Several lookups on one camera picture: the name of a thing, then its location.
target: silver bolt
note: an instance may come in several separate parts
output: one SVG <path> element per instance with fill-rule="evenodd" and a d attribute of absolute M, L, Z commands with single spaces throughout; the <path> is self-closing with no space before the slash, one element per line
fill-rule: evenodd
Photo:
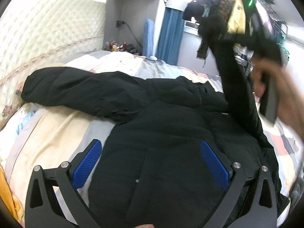
<path fill-rule="evenodd" d="M 241 168 L 241 164 L 239 162 L 234 162 L 233 163 L 233 167 L 237 168 L 237 169 L 240 169 Z"/>
<path fill-rule="evenodd" d="M 61 163 L 61 165 L 60 165 L 62 168 L 66 168 L 66 167 L 68 167 L 69 166 L 69 162 L 67 162 L 67 161 L 64 161 L 64 162 L 62 162 Z"/>
<path fill-rule="evenodd" d="M 39 165 L 36 165 L 35 167 L 34 167 L 34 171 L 39 171 L 40 170 L 40 166 Z"/>
<path fill-rule="evenodd" d="M 267 168 L 267 166 L 265 166 L 265 165 L 263 165 L 261 168 L 262 168 L 262 171 L 265 171 L 265 172 L 268 171 L 268 168 Z"/>

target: quilted wall panel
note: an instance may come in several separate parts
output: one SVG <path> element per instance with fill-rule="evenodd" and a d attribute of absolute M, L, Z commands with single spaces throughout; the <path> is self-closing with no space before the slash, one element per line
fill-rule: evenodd
<path fill-rule="evenodd" d="M 102 49 L 105 3 L 12 0 L 0 18 L 0 129 L 22 104 L 18 83 L 64 56 Z"/>

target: power cord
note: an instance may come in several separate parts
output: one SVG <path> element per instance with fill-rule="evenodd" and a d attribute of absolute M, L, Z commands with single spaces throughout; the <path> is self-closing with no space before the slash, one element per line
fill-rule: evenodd
<path fill-rule="evenodd" d="M 134 39 L 136 40 L 137 44 L 143 48 L 143 46 L 141 45 L 141 43 L 138 41 L 138 39 L 136 38 L 136 36 L 134 35 L 133 31 L 131 30 L 130 26 L 128 25 L 128 23 L 126 23 L 125 21 L 116 21 L 116 27 L 120 27 L 121 25 L 126 24 L 127 27 L 129 28 L 132 36 L 134 37 Z"/>

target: green light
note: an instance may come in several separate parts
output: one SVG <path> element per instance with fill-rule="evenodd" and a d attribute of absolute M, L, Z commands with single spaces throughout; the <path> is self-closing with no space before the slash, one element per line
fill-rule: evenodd
<path fill-rule="evenodd" d="M 252 5 L 252 3 L 253 3 L 253 0 L 251 0 L 251 1 L 250 1 L 249 6 L 251 6 L 251 5 Z"/>

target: black sleeve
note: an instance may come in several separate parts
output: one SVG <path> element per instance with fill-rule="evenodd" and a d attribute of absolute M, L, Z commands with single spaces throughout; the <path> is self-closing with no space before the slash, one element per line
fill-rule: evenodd
<path fill-rule="evenodd" d="M 118 123 L 130 120 L 148 105 L 146 81 L 121 72 L 93 74 L 70 67 L 33 72 L 21 94 L 25 102 L 64 105 Z"/>
<path fill-rule="evenodd" d="M 219 74 L 222 78 L 223 91 L 233 118 L 256 138 L 267 161 L 272 174 L 272 180 L 277 193 L 278 214 L 281 214 L 289 203 L 287 197 L 280 194 L 281 181 L 279 178 L 279 165 L 273 146 L 264 135 L 250 83 L 244 78 L 238 63 L 234 59 L 233 45 L 229 43 L 218 44 L 214 48 L 214 55 Z"/>

